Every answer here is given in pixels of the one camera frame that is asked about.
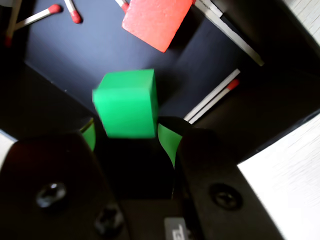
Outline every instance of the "red block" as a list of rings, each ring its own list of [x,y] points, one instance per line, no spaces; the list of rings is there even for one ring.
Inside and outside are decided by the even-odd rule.
[[[131,0],[122,27],[165,52],[193,0]]]

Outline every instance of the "sticker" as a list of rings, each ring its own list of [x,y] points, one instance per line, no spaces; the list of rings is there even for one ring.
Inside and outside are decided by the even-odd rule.
[[[186,222],[183,217],[167,217],[164,219],[166,240],[188,240]]]

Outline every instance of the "green block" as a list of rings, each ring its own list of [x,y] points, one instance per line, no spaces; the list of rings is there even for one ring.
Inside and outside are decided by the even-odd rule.
[[[92,101],[110,138],[154,138],[158,102],[153,69],[107,73]]]

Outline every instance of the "bolt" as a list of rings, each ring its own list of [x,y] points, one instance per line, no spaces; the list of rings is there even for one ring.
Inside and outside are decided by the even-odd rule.
[[[61,202],[67,194],[63,183],[50,183],[44,186],[36,195],[36,203],[40,208],[49,208]]]
[[[108,204],[94,222],[95,229],[102,236],[114,237],[120,233],[124,223],[123,215],[116,204]]]
[[[243,203],[241,195],[234,188],[223,183],[211,185],[209,194],[215,204],[226,210],[239,209]]]

